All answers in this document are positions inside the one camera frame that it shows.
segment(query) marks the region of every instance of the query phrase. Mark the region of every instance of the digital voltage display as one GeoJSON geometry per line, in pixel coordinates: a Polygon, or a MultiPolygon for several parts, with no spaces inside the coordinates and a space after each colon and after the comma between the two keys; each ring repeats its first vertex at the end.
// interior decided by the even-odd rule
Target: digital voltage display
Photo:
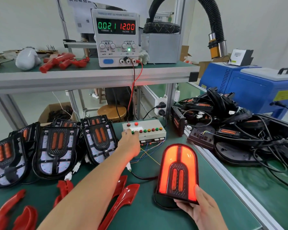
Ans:
{"type": "Polygon", "coordinates": [[[99,34],[135,34],[135,20],[96,18],[99,34]]]}

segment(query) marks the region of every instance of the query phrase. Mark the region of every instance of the blue power button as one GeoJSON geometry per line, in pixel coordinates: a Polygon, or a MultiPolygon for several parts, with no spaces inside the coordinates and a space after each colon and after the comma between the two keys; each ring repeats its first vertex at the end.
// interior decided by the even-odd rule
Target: blue power button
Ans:
{"type": "Polygon", "coordinates": [[[112,59],[104,59],[104,64],[113,64],[114,61],[112,59]]]}

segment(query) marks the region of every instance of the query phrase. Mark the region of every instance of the illuminated tail light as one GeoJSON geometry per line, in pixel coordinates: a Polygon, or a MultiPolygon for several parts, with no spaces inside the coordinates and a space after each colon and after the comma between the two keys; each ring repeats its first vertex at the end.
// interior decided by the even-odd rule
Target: illuminated tail light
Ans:
{"type": "Polygon", "coordinates": [[[157,191],[159,194],[197,203],[194,188],[198,181],[194,150],[184,144],[168,146],[162,155],[157,191]]]}

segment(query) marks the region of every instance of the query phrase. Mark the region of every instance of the sneaker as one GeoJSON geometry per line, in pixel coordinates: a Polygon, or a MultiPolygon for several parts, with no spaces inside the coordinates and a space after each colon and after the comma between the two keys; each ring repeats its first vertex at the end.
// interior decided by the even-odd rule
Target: sneaker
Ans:
{"type": "Polygon", "coordinates": [[[96,95],[95,92],[92,93],[92,97],[96,98],[96,99],[99,99],[99,95],[96,95]]]}

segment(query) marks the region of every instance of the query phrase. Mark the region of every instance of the cardboard box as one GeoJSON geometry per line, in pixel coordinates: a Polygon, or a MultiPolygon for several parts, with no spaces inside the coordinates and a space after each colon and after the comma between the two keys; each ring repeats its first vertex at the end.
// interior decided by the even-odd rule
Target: cardboard box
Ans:
{"type": "Polygon", "coordinates": [[[227,56],[223,56],[223,57],[219,57],[219,58],[214,58],[212,61],[201,61],[198,63],[198,66],[200,67],[200,71],[198,73],[198,78],[201,78],[205,72],[205,70],[207,69],[208,65],[211,62],[217,63],[217,62],[228,62],[229,58],[230,58],[230,54],[228,54],[227,56]]]}
{"type": "Polygon", "coordinates": [[[185,45],[182,45],[181,46],[181,53],[180,53],[180,61],[184,62],[184,60],[188,57],[188,56],[191,56],[189,53],[189,46],[185,46],[185,45]]]}
{"type": "MultiPolygon", "coordinates": [[[[70,104],[70,102],[62,102],[61,103],[62,108],[65,108],[66,106],[72,106],[70,104]]],[[[49,113],[51,111],[57,111],[57,110],[61,110],[61,105],[59,103],[54,103],[54,104],[49,104],[44,111],[41,113],[40,117],[38,118],[38,121],[41,123],[41,126],[47,126],[50,123],[48,123],[48,117],[49,117],[49,113]]],[[[76,118],[76,113],[73,112],[72,113],[72,117],[71,117],[72,121],[77,121],[76,118]]]]}

